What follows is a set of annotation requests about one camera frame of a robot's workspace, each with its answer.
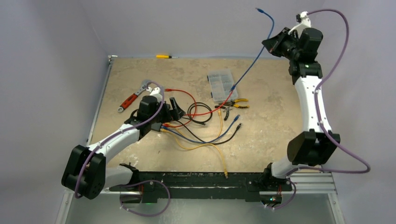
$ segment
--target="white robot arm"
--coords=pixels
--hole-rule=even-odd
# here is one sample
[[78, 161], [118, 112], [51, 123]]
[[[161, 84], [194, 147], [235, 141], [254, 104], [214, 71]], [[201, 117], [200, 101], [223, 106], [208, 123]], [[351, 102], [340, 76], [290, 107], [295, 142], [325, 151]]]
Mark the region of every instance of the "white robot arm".
[[322, 81], [321, 66], [315, 61], [323, 39], [322, 32], [311, 27], [307, 12], [298, 14], [297, 22], [292, 29], [284, 28], [277, 36], [262, 42], [272, 55], [289, 59], [289, 73], [298, 93], [303, 116], [302, 133], [289, 142], [287, 156], [267, 167], [268, 176], [279, 179], [285, 179], [296, 168], [326, 163], [336, 149], [319, 126], [315, 94], [318, 95], [325, 129], [340, 142], [339, 135], [332, 133], [326, 118], [322, 90], [315, 90]]
[[[170, 109], [169, 104], [164, 103], [154, 119], [133, 129], [133, 126], [146, 121], [157, 112], [161, 100], [160, 89], [153, 89], [149, 96], [143, 97], [137, 115], [135, 116], [133, 112], [130, 118], [114, 133], [88, 147], [76, 146], [72, 150], [66, 165], [62, 185], [74, 190], [81, 169], [84, 169], [84, 172], [79, 182], [78, 193], [89, 199], [95, 198], [103, 188], [130, 183], [133, 178], [134, 167], [120, 164], [116, 168], [106, 168], [106, 164], [127, 146], [143, 138], [150, 130], [159, 131], [162, 123], [179, 120], [185, 115], [175, 99], [170, 98], [172, 109]], [[93, 151], [95, 152], [89, 161], [89, 166], [84, 168], [85, 160]]]

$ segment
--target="table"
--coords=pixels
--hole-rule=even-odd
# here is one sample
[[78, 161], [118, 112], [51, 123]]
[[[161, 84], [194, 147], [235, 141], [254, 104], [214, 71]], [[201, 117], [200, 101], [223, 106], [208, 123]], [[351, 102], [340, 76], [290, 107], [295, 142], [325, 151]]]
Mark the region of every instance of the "table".
[[[91, 143], [114, 132], [138, 108], [141, 97], [148, 92], [123, 113], [117, 112], [120, 104], [138, 90], [142, 80], [151, 79], [165, 88], [188, 91], [197, 101], [213, 108], [216, 104], [210, 95], [208, 71], [230, 69], [236, 81], [251, 63], [252, 59], [117, 58], [107, 81]], [[286, 155], [288, 142], [301, 132], [299, 100], [288, 67], [287, 60], [260, 59], [237, 86], [239, 98], [249, 99], [250, 108], [232, 109], [223, 124], [224, 131], [240, 114], [223, 139], [231, 136], [238, 123], [242, 123], [242, 128], [231, 141], [219, 145], [229, 172], [262, 172], [268, 163]], [[184, 110], [193, 103], [181, 92], [166, 92], [165, 100], [169, 101], [169, 97], [175, 97]], [[206, 111], [202, 107], [198, 109], [198, 112]], [[188, 127], [202, 139], [212, 140], [219, 133], [218, 114], [213, 113], [206, 126], [190, 123]], [[187, 131], [180, 131], [193, 138]], [[185, 140], [180, 141], [186, 147], [194, 146]], [[108, 166], [129, 162], [142, 171], [223, 171], [221, 157], [212, 146], [186, 151], [170, 134], [153, 131], [115, 156]]]

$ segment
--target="black cable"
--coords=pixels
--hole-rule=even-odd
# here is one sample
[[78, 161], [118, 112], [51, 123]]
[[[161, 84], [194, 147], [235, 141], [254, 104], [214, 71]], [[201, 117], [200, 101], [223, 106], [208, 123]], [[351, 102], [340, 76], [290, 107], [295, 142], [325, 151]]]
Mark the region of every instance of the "black cable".
[[[197, 107], [198, 107], [198, 106], [204, 107], [204, 108], [208, 109], [209, 111], [212, 111], [212, 109], [210, 108], [210, 106], [208, 106], [208, 105], [206, 105], [206, 104], [204, 104], [204, 103], [202, 103], [202, 102], [197, 102]], [[194, 108], [195, 108], [195, 104], [191, 104], [191, 105], [188, 107], [188, 110], [187, 110], [188, 114], [192, 114], [192, 109], [194, 109]], [[204, 120], [204, 121], [194, 120], [194, 119], [192, 118], [191, 115], [188, 115], [188, 118], [184, 118], [184, 119], [189, 119], [189, 120], [191, 120], [192, 122], [197, 123], [197, 124], [200, 124], [200, 125], [205, 125], [206, 122], [208, 122], [210, 119], [212, 119], [212, 116], [213, 116], [213, 113], [210, 113], [209, 118], [208, 118], [207, 120]]]
[[[183, 126], [187, 129], [187, 131], [190, 132], [196, 139], [198, 139], [199, 141], [205, 142], [204, 140], [202, 140], [202, 139], [200, 139], [198, 136], [196, 136], [196, 135], [195, 135], [189, 128], [187, 128], [187, 126], [184, 125], [182, 122], [180, 122], [180, 121], [178, 121], [178, 120], [175, 120], [175, 121], [178, 122], [178, 123], [180, 123], [181, 125], [183, 125]], [[230, 137], [229, 139], [227, 139], [227, 140], [225, 140], [225, 141], [222, 141], [222, 142], [211, 143], [211, 144], [220, 145], [220, 144], [227, 143], [228, 141], [230, 141], [230, 140], [235, 136], [236, 132], [240, 129], [241, 126], [242, 126], [242, 124], [238, 124], [238, 126], [236, 127], [234, 133], [231, 135], [231, 137]]]
[[131, 117], [134, 117], [134, 116], [135, 116], [135, 113], [136, 113], [137, 111], [138, 111], [138, 109], [132, 111]]

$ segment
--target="blue cable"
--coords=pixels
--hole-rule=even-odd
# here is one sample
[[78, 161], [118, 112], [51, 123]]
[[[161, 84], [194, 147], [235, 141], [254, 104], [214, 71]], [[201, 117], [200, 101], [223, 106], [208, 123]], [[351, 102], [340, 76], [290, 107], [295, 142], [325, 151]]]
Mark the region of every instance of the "blue cable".
[[202, 141], [202, 142], [201, 142], [201, 141], [194, 141], [194, 140], [188, 139], [188, 138], [182, 136], [181, 134], [179, 134], [179, 133], [177, 133], [177, 132], [175, 132], [175, 131], [170, 130], [169, 128], [167, 128], [167, 127], [165, 127], [165, 126], [162, 126], [161, 128], [163, 128], [163, 129], [165, 129], [165, 130], [168, 130], [168, 131], [170, 131], [170, 132], [172, 132], [172, 133], [174, 133], [174, 134], [177, 134], [178, 136], [180, 136], [180, 137], [182, 137], [182, 138], [184, 138], [184, 139], [186, 139], [186, 140], [188, 140], [188, 141], [190, 141], [190, 142], [199, 143], [199, 144], [205, 144], [205, 143], [212, 143], [212, 142], [214, 142], [214, 141], [217, 141], [217, 140], [223, 138], [223, 136], [224, 136], [225, 134], [227, 134], [227, 132], [230, 130], [231, 126], [238, 120], [238, 118], [239, 118], [239, 114], [234, 118], [234, 120], [232, 121], [232, 123], [230, 124], [230, 126], [227, 128], [227, 130], [226, 130], [222, 135], [220, 135], [218, 138], [215, 138], [215, 139], [213, 139], [212, 141], [208, 141], [208, 142], [205, 142], [205, 141]]
[[[268, 13], [264, 12], [264, 10], [260, 9], [260, 8], [256, 8], [257, 11], [259, 13], [263, 13], [264, 15], [268, 16], [271, 20], [272, 20], [272, 27], [271, 30], [269, 31], [268, 37], [267, 39], [269, 39], [271, 37], [272, 31], [274, 30], [274, 26], [275, 26], [275, 20], [274, 18], [272, 18], [272, 16], [270, 16]], [[245, 73], [243, 73], [243, 75], [239, 78], [239, 80], [235, 83], [235, 85], [233, 85], [231, 87], [231, 91], [233, 91], [236, 87], [236, 85], [243, 79], [243, 77], [249, 72], [249, 70], [253, 67], [253, 65], [256, 63], [257, 59], [259, 59], [262, 51], [265, 49], [265, 47], [263, 46], [262, 49], [260, 50], [259, 54], [257, 55], [256, 59], [253, 61], [253, 63], [249, 66], [249, 68], [245, 71]]]

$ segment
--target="screwdriver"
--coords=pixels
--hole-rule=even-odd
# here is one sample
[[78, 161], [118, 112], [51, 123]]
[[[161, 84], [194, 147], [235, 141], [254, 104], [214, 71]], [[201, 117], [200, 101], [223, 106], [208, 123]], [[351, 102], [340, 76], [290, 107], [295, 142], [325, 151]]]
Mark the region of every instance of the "screwdriver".
[[178, 57], [172, 57], [170, 55], [156, 55], [156, 58], [178, 58]]

